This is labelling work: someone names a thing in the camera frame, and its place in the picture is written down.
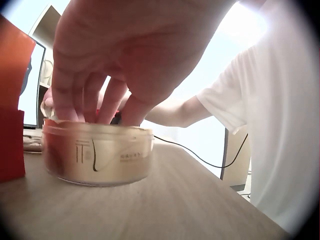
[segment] shirt sleeve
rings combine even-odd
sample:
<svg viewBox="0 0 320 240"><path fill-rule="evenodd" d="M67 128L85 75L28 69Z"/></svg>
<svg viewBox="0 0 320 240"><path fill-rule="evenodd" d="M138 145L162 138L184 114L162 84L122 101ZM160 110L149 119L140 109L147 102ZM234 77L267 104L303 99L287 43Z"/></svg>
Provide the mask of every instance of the shirt sleeve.
<svg viewBox="0 0 320 240"><path fill-rule="evenodd" d="M200 103L230 132L246 124L246 110L240 84L242 53L227 66L218 79L196 95Z"/></svg>

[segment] container lid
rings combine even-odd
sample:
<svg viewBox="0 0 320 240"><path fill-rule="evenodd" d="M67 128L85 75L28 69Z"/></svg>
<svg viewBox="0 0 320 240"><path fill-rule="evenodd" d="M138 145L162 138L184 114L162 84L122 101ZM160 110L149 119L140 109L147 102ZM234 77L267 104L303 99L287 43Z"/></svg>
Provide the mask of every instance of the container lid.
<svg viewBox="0 0 320 240"><path fill-rule="evenodd" d="M153 135L152 129L145 129L135 126L124 127L111 124L93 124L71 121L54 121L46 118L44 120L43 131L47 128L56 130L87 132L90 134L119 134L119 135Z"/></svg>

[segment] desk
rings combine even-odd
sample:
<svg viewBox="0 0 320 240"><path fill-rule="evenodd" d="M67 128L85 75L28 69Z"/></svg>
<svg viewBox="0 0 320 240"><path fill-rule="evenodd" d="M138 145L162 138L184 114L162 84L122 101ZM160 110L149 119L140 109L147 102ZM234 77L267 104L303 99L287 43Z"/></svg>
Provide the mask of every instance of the desk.
<svg viewBox="0 0 320 240"><path fill-rule="evenodd" d="M50 176L25 154L26 177L0 184L0 203L23 239L282 239L286 233L182 148L156 141L151 174L94 188Z"/></svg>

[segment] bright light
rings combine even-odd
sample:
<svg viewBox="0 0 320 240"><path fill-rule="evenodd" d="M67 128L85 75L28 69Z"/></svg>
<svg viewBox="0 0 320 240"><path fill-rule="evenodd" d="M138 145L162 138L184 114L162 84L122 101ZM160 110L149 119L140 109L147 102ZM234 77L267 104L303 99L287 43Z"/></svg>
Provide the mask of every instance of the bright light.
<svg viewBox="0 0 320 240"><path fill-rule="evenodd" d="M263 36L266 30L266 22L260 15L235 3L225 15L216 33L227 34L237 44L249 48Z"/></svg>

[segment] forearm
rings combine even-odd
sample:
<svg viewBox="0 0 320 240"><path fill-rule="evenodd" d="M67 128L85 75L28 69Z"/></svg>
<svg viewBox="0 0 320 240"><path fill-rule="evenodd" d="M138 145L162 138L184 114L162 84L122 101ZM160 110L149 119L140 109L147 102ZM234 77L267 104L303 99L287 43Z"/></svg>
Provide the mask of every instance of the forearm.
<svg viewBox="0 0 320 240"><path fill-rule="evenodd" d="M188 127L210 116L212 114L194 96L185 102L168 98L154 107L146 120L168 127Z"/></svg>
<svg viewBox="0 0 320 240"><path fill-rule="evenodd" d="M167 127L186 127L183 119L183 102L168 98L155 106L146 116L146 120Z"/></svg>

